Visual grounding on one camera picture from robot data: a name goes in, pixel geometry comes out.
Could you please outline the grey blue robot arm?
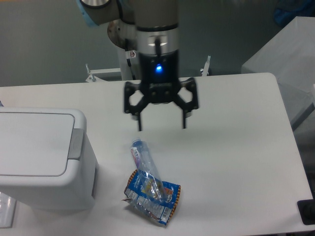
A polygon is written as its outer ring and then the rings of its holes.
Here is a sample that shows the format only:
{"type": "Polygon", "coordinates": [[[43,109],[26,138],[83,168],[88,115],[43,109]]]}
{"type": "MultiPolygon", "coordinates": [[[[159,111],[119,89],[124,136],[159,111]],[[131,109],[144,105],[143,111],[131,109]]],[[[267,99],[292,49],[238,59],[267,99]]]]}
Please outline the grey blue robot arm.
{"type": "Polygon", "coordinates": [[[196,80],[179,80],[179,17],[176,0],[79,0],[89,25],[120,20],[135,29],[140,83],[126,82],[124,112],[141,122],[148,104],[175,103],[182,109],[183,128],[199,108],[196,80]]]}

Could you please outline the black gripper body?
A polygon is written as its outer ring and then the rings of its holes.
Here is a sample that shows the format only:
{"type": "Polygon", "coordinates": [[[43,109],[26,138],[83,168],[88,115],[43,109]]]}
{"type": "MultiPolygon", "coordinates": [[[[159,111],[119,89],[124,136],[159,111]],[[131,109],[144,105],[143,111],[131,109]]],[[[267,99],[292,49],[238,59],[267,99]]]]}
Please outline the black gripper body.
{"type": "Polygon", "coordinates": [[[174,101],[181,88],[178,76],[179,51],[157,55],[140,54],[140,91],[149,103],[174,101]]]}

